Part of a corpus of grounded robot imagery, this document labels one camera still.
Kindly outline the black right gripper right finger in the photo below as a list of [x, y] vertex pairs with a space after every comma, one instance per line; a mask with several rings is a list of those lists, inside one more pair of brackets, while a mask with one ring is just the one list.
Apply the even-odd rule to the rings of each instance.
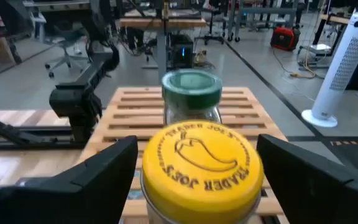
[[261, 134], [264, 173], [290, 223], [358, 223], [358, 170]]

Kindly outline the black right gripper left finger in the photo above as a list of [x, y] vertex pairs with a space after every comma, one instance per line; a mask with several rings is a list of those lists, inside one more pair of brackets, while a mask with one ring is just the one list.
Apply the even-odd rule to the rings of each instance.
[[127, 136], [53, 177], [0, 186], [0, 223], [119, 223], [137, 155]]

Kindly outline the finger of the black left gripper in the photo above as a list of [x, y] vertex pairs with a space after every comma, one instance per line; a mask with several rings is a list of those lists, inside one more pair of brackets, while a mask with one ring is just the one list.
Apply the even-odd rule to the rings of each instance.
[[78, 118], [69, 118], [69, 122], [74, 140], [81, 142], [81, 120]]
[[88, 141], [93, 132], [93, 119], [84, 118], [81, 125], [82, 141]]

